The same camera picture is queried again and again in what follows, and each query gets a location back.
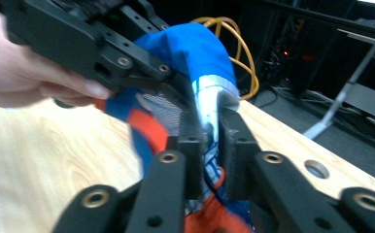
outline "yellow cable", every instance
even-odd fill
[[[236,65],[239,65],[243,69],[245,69],[248,73],[251,74],[251,89],[250,92],[244,96],[241,97],[241,99],[250,99],[252,98],[259,89],[259,81],[256,76],[256,70],[255,70],[255,64],[254,60],[252,58],[251,52],[248,49],[248,46],[246,45],[245,41],[242,39],[240,35],[239,26],[236,24],[236,22],[228,17],[199,17],[194,20],[194,22],[202,23],[206,27],[211,27],[213,25],[216,25],[215,29],[215,35],[219,38],[221,35],[222,27],[227,29],[230,33],[233,34],[233,36],[236,37],[238,41],[237,45],[237,51],[236,51],[236,58],[229,57],[230,60],[235,63]],[[249,60],[249,68],[245,64],[243,64],[240,59],[241,55],[241,49],[245,51],[245,54],[248,56]]]

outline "metal screw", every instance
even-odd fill
[[[163,155],[160,156],[159,160],[160,162],[163,162],[163,163],[173,163],[178,160],[178,156],[176,156],[173,153],[164,153]]]
[[[98,208],[106,204],[110,195],[103,189],[94,190],[82,199],[82,205],[86,208]]]
[[[357,193],[354,195],[355,202],[369,211],[375,212],[375,197],[367,193]]]
[[[118,64],[122,65],[122,66],[127,66],[129,65],[129,59],[125,58],[125,57],[119,57],[118,58]]]
[[[263,159],[268,163],[283,163],[284,162],[284,159],[281,156],[277,154],[271,154],[271,153],[264,155]]]
[[[168,72],[169,67],[167,65],[159,65],[159,71],[161,72]]]

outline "finger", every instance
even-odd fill
[[[43,96],[53,97],[56,99],[84,97],[82,93],[56,83],[42,83],[39,87],[39,92]]]
[[[82,107],[94,103],[94,99],[91,97],[71,98],[71,99],[58,99],[61,102],[70,105]]]
[[[31,105],[45,99],[37,89],[23,92],[0,92],[0,107],[18,108]]]
[[[25,75],[29,79],[57,83],[93,98],[107,99],[111,95],[111,91],[102,84],[87,80],[73,71],[62,68],[28,48],[24,50],[24,57],[28,71]]]

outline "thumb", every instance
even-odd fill
[[[107,99],[112,92],[102,84],[87,80],[81,75],[61,67],[54,62],[24,48],[26,77],[32,80],[57,83],[97,99]]]

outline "black cable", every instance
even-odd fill
[[[303,103],[304,105],[311,104],[315,106],[320,106],[322,108],[328,108],[331,105],[331,103],[326,103],[325,101],[313,102],[313,101],[309,101],[309,100],[302,99],[302,98],[300,99],[291,98],[290,96],[287,96],[284,93],[281,93],[279,90],[276,90],[274,87],[272,88],[275,92],[280,93],[284,98],[289,99],[292,102],[299,101]],[[358,113],[347,112],[347,111],[343,111],[342,109],[339,109],[334,118],[338,120],[340,124],[345,125],[351,130],[356,131],[358,134],[362,135],[363,137],[375,140],[375,124],[371,123],[370,121],[366,119],[361,118],[361,116]]]
[[[209,187],[209,189],[215,194],[216,199],[224,206],[224,202],[221,199],[221,197],[218,195],[218,191],[215,190],[214,185],[212,184],[211,178],[209,177],[209,174],[206,172],[204,174],[205,184]]]
[[[273,89],[272,86],[269,86],[266,90],[270,90],[270,91],[275,95],[275,97],[274,97],[273,100],[268,101],[268,102],[266,102],[266,103],[264,103],[264,104],[262,104],[262,105],[260,105],[260,106],[256,105],[256,103],[255,103],[256,98],[255,98],[255,100],[253,101],[253,104],[254,104],[255,106],[257,106],[259,109],[263,109],[263,108],[265,108],[265,107],[267,107],[267,106],[269,106],[269,105],[274,104],[276,101],[278,101],[278,94],[276,93],[276,91]]]

